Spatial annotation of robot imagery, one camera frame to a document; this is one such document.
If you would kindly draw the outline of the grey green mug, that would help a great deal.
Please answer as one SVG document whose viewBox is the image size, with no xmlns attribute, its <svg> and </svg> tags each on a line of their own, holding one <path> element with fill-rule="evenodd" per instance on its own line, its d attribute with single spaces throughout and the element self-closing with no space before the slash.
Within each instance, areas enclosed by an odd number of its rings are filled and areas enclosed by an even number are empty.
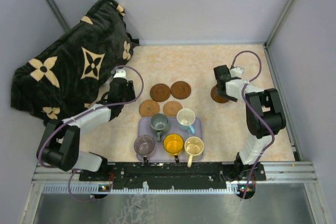
<svg viewBox="0 0 336 224">
<path fill-rule="evenodd" d="M 150 127 L 155 133 L 157 142 L 161 142 L 162 136 L 170 130 L 170 122 L 166 115 L 158 113 L 151 117 Z"/>
</svg>

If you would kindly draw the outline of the woven rattan coaster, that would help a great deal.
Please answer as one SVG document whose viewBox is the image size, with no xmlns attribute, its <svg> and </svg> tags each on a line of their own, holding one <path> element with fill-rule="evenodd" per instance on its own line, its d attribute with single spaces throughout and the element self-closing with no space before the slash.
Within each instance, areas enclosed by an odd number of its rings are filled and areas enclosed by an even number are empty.
<svg viewBox="0 0 336 224">
<path fill-rule="evenodd" d="M 183 106 L 177 101 L 169 101 L 163 106 L 163 114 L 166 116 L 177 116 Z"/>
<path fill-rule="evenodd" d="M 152 117 L 160 112 L 160 105 L 154 100 L 145 100 L 139 106 L 142 117 Z"/>
</svg>

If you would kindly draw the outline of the purple glass mug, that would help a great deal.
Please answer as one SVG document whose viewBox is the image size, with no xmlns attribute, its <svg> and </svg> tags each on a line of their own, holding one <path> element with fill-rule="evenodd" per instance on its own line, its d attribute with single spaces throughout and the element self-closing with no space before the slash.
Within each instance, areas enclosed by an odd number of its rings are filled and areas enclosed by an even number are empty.
<svg viewBox="0 0 336 224">
<path fill-rule="evenodd" d="M 134 141 L 133 148 L 137 156 L 148 164 L 149 159 L 154 155 L 155 142 L 152 137 L 141 135 Z"/>
</svg>

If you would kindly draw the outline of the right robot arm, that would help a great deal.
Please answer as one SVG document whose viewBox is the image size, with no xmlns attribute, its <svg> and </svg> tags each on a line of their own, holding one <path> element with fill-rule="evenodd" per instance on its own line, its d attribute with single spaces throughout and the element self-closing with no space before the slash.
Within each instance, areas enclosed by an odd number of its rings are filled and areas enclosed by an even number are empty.
<svg viewBox="0 0 336 224">
<path fill-rule="evenodd" d="M 286 126 L 286 118 L 275 88 L 262 89 L 241 79 L 244 70 L 226 65 L 214 68 L 217 94 L 230 101 L 243 101 L 249 136 L 237 153 L 234 164 L 223 171 L 226 180 L 250 179 L 265 150 L 275 141 L 275 135 Z"/>
</svg>

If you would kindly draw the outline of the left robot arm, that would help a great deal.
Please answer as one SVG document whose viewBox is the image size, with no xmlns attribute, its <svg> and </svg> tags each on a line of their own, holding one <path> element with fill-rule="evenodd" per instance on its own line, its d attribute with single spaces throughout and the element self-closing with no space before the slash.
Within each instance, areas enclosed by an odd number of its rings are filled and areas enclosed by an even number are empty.
<svg viewBox="0 0 336 224">
<path fill-rule="evenodd" d="M 97 126 L 116 118 L 123 106 L 133 101 L 133 81 L 115 78 L 110 83 L 107 98 L 102 98 L 91 109 L 72 118 L 50 120 L 37 150 L 39 164 L 45 168 L 58 168 L 65 172 L 86 170 L 98 180 L 106 179 L 109 167 L 103 164 L 103 157 L 80 151 L 80 139 Z"/>
</svg>

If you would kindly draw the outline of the yellow glass mug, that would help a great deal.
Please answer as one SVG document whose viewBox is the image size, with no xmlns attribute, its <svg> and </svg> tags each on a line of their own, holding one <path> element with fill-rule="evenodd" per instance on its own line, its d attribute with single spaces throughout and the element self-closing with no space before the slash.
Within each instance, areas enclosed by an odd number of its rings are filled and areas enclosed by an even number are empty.
<svg viewBox="0 0 336 224">
<path fill-rule="evenodd" d="M 183 152 L 184 141 L 183 138 L 176 134 L 169 134 L 165 137 L 163 141 L 164 150 L 172 157 L 176 163 L 179 163 L 179 155 Z"/>
</svg>

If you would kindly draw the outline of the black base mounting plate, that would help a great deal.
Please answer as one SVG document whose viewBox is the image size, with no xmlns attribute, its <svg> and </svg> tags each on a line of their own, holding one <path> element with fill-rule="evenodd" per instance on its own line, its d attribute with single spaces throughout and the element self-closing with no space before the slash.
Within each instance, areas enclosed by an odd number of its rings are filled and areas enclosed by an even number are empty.
<svg viewBox="0 0 336 224">
<path fill-rule="evenodd" d="M 81 182 L 111 182 L 113 189 L 151 190 L 225 189 L 227 182 L 245 181 L 251 166 L 228 162 L 196 162 L 190 168 L 180 163 L 108 162 L 97 172 L 80 172 Z"/>
</svg>

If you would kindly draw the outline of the black floral plush blanket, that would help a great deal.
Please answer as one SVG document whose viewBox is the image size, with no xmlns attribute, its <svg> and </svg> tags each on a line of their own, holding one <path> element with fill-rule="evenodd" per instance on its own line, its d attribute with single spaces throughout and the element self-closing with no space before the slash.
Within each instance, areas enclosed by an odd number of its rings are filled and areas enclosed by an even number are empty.
<svg viewBox="0 0 336 224">
<path fill-rule="evenodd" d="M 117 1 L 98 0 L 75 27 L 15 70 L 10 106 L 44 122 L 88 109 L 111 71 L 127 64 L 139 45 L 124 16 Z"/>
</svg>

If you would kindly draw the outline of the lavender plastic tray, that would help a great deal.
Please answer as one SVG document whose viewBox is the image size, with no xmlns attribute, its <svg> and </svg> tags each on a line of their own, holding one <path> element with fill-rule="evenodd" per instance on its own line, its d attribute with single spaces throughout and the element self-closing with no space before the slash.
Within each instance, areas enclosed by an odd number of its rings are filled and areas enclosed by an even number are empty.
<svg viewBox="0 0 336 224">
<path fill-rule="evenodd" d="M 170 155 L 165 149 L 163 145 L 163 141 L 165 137 L 169 134 L 178 134 L 182 137 L 184 142 L 187 142 L 187 150 L 190 151 L 191 148 L 188 147 L 190 143 L 192 143 L 193 149 L 197 150 L 202 147 L 200 141 L 194 140 L 195 138 L 199 138 L 205 143 L 202 136 L 202 124 L 199 118 L 195 119 L 195 122 L 192 124 L 195 134 L 191 134 L 188 131 L 183 131 L 179 127 L 178 120 L 174 117 L 168 117 L 170 121 L 170 130 L 162 135 L 161 142 L 157 142 L 156 133 L 151 129 L 151 118 L 146 117 L 142 118 L 139 121 L 138 125 L 138 136 L 148 135 L 150 136 L 155 143 L 154 151 L 149 156 L 149 162 L 151 163 L 164 163 L 164 162 L 173 162 L 175 163 L 175 158 L 173 155 Z"/>
</svg>

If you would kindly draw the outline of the cream mug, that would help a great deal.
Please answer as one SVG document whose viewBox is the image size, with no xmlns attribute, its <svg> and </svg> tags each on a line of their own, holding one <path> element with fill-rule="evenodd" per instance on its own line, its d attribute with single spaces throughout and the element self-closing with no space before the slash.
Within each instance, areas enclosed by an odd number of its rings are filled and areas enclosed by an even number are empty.
<svg viewBox="0 0 336 224">
<path fill-rule="evenodd" d="M 199 137 L 189 137 L 184 143 L 184 150 L 188 155 L 187 167 L 190 168 L 193 162 L 202 158 L 204 143 Z"/>
</svg>

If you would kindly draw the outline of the dark wooden coaster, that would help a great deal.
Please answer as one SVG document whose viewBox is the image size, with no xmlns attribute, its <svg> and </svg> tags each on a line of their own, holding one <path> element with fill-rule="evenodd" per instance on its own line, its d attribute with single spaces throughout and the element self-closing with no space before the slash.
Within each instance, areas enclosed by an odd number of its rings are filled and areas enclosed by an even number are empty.
<svg viewBox="0 0 336 224">
<path fill-rule="evenodd" d="M 170 88 L 163 83 L 155 84 L 150 90 L 150 96 L 156 102 L 164 102 L 170 97 L 170 95 Z"/>
<path fill-rule="evenodd" d="M 217 103 L 227 103 L 229 101 L 228 98 L 224 98 L 222 96 L 220 96 L 217 92 L 217 86 L 213 86 L 211 89 L 211 98 L 213 99 L 213 101 L 217 102 Z"/>
<path fill-rule="evenodd" d="M 191 86 L 185 81 L 177 81 L 171 85 L 171 95 L 176 99 L 186 99 L 191 94 Z"/>
</svg>

